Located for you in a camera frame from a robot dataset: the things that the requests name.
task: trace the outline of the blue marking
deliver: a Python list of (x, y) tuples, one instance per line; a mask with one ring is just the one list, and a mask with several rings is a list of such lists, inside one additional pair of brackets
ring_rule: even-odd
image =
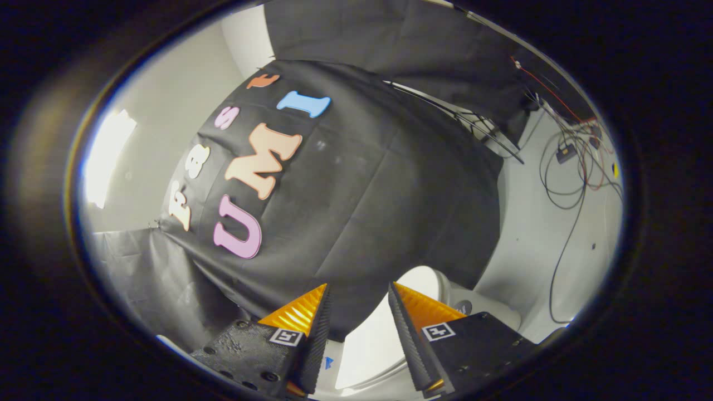
[(324, 113), (331, 101), (330, 98), (312, 98), (300, 95), (297, 91), (292, 91), (279, 101), (277, 110), (282, 110), (285, 107), (296, 108), (297, 110), (306, 111), (311, 118), (315, 118)]

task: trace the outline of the red wire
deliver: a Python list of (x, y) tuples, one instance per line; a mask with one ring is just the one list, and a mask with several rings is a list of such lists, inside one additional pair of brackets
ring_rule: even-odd
[[(547, 85), (545, 85), (542, 81), (540, 81), (540, 79), (539, 79), (538, 77), (534, 76), (531, 72), (529, 72), (528, 70), (524, 69), (524, 68), (522, 67), (522, 65), (518, 65), (518, 62), (515, 60), (515, 57), (510, 56), (510, 60), (512, 60), (513, 63), (515, 63), (515, 67), (516, 67), (518, 70), (524, 71), (526, 74), (528, 74), (529, 76), (533, 77), (533, 79), (535, 79), (535, 81), (537, 81), (540, 85), (542, 85), (543, 88), (547, 89), (547, 91), (550, 92), (550, 93), (552, 94), (552, 96), (554, 96), (557, 100), (559, 100), (560, 103), (562, 103), (562, 106), (564, 106), (564, 107), (567, 109), (567, 111), (569, 111), (569, 112), (577, 119), (577, 121), (580, 122), (580, 124), (584, 124), (584, 121), (582, 121), (582, 119), (579, 118), (579, 116), (577, 116), (577, 115), (575, 114), (575, 112), (572, 111), (572, 109), (571, 109), (569, 106), (567, 106), (567, 104), (566, 104), (562, 99), (560, 99), (559, 96), (557, 96), (556, 93), (552, 92), (552, 89), (550, 89)], [(600, 142), (600, 145), (601, 145), (603, 148), (606, 149), (606, 146), (604, 146), (604, 143), (602, 143), (601, 140), (599, 140), (599, 142)], [(602, 155), (602, 150), (601, 150), (601, 149), (599, 149), (599, 155), (600, 155), (600, 156)], [(589, 185), (589, 183), (587, 182), (587, 181), (588, 181), (588, 180), (587, 180), (587, 167), (586, 167), (586, 163), (584, 162), (584, 158), (582, 159), (582, 170), (583, 170), (584, 177), (585, 177), (585, 185)], [(593, 188), (593, 191), (598, 191), (599, 188), (602, 188), (602, 184), (603, 184), (603, 183), (604, 183), (604, 172), (602, 172), (602, 179), (599, 181), (599, 185), (597, 186), (597, 188)]]
[(515, 63), (515, 67), (517, 67), (517, 68), (520, 69), (520, 70), (523, 70), (526, 74), (528, 74), (529, 76), (533, 77), (533, 78), (535, 79), (535, 81), (539, 82), (540, 85), (542, 85), (545, 89), (547, 89), (547, 90), (552, 94), (552, 96), (556, 97), (557, 100), (559, 100), (560, 103), (562, 103), (562, 106), (566, 107), (567, 110), (568, 110), (570, 113), (572, 113), (572, 115), (577, 119), (577, 121), (580, 122), (580, 124), (584, 124), (584, 121), (582, 121), (581, 118), (577, 117), (577, 115), (575, 114), (575, 112), (572, 111), (572, 109), (571, 109), (569, 106), (567, 106), (567, 104), (566, 104), (565, 102), (563, 102), (562, 99), (560, 99), (559, 96), (557, 96), (554, 92), (552, 92), (552, 90), (551, 90), (550, 88), (548, 88), (547, 85), (545, 85), (542, 81), (540, 81), (540, 80), (538, 79), (538, 77), (534, 76), (531, 72), (529, 72), (528, 70), (524, 69), (522, 66), (519, 66), (519, 67), (518, 67), (518, 62), (515, 60), (515, 57), (510, 56), (510, 59), (513, 61), (513, 63)]

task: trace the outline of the yellow object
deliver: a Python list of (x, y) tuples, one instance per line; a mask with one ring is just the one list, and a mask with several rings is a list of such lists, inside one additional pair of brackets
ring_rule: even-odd
[(282, 308), (265, 316), (258, 323), (276, 328), (301, 331), (305, 335), (309, 335), (309, 330), (312, 328), (314, 314), (317, 313), (317, 308), (319, 307), (319, 303), (322, 301), (322, 296), (326, 287), (327, 284), (320, 285)]
[(426, 326), (467, 317), (450, 306), (440, 303), (418, 291), (404, 287), (398, 283), (394, 284), (396, 290), (399, 291), (401, 300), (404, 302), (404, 307), (406, 307), (406, 311), (409, 313), (409, 317), (416, 331), (420, 331), (421, 328)]
[(304, 391), (302, 391), (301, 388), (299, 388), (293, 382), (287, 382), (287, 391), (291, 392), (292, 394), (294, 394), (298, 397), (304, 397), (305, 395), (307, 395)]
[(429, 388), (426, 389), (426, 392), (436, 390), (440, 388), (443, 385), (443, 379), (438, 380), (434, 384), (432, 384)]

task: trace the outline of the black fabric backdrop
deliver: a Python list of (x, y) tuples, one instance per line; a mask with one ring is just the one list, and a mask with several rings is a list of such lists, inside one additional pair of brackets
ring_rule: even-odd
[(96, 233), (91, 243), (95, 271), (119, 305), (152, 334), (188, 352), (247, 316), (155, 228)]
[[(248, 78), (208, 116), (187, 147), (171, 181), (191, 208), (190, 230), (168, 215), (160, 229), (186, 249), (227, 297), (262, 317), (329, 282), (333, 285), (332, 338), (341, 339), (384, 296), (387, 283), (427, 264), (472, 287), (498, 241), (497, 177), (502, 160), (465, 128), (427, 103), (400, 93), (351, 66), (273, 61), (264, 73), (281, 78), (246, 89)], [(328, 96), (319, 117), (277, 103), (290, 91)], [(227, 106), (240, 114), (225, 131), (213, 125)], [(234, 157), (255, 152), (248, 136), (259, 123), (303, 136), (272, 195), (236, 179), (226, 181)], [(184, 162), (196, 144), (210, 147), (197, 178)], [(218, 215), (224, 194), (256, 217), (262, 246), (242, 259), (213, 243), (216, 222), (245, 239), (247, 229)]]
[(343, 63), (379, 73), (491, 118), (514, 143), (524, 125), (511, 127), (508, 122), (522, 111), (525, 86), (563, 118), (573, 117), (539, 83), (518, 71), (511, 56), (550, 85), (581, 119), (593, 116), (576, 90), (535, 54), (463, 12), (438, 4), (273, 0), (265, 4), (265, 20), (277, 59)]

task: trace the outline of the bright light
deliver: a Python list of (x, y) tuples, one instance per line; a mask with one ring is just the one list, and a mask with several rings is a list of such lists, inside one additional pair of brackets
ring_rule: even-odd
[(135, 127), (136, 121), (129, 117), (126, 110), (122, 110), (104, 118), (96, 133), (89, 157), (84, 163), (83, 174), (87, 201), (99, 208), (104, 208), (106, 192), (119, 153)]

